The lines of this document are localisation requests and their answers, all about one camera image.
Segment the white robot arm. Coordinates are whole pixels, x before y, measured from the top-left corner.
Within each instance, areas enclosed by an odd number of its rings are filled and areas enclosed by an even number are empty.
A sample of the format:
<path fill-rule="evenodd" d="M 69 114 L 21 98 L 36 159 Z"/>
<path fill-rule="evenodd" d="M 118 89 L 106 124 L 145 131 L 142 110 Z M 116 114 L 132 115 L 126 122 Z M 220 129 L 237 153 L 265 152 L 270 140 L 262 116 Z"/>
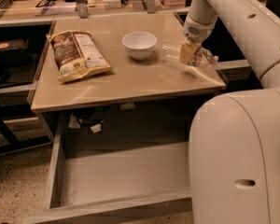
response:
<path fill-rule="evenodd" d="M 257 0 L 193 0 L 184 28 L 222 20 L 261 87 L 216 96 L 189 133 L 194 224 L 280 224 L 280 18 Z"/>

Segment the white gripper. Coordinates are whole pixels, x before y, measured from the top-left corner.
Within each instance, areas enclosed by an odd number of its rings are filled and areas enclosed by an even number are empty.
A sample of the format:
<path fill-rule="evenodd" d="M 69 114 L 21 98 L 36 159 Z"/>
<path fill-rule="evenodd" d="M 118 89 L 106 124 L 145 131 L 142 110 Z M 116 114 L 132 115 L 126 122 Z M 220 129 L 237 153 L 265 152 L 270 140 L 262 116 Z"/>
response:
<path fill-rule="evenodd" d="M 185 41 L 181 44 L 179 53 L 179 61 L 181 63 L 189 63 L 197 48 L 200 46 L 199 43 L 204 42 L 204 40 L 210 36 L 215 24 L 215 22 L 201 24 L 196 22 L 190 15 L 187 15 L 183 26 L 183 33 L 185 38 L 189 41 Z"/>

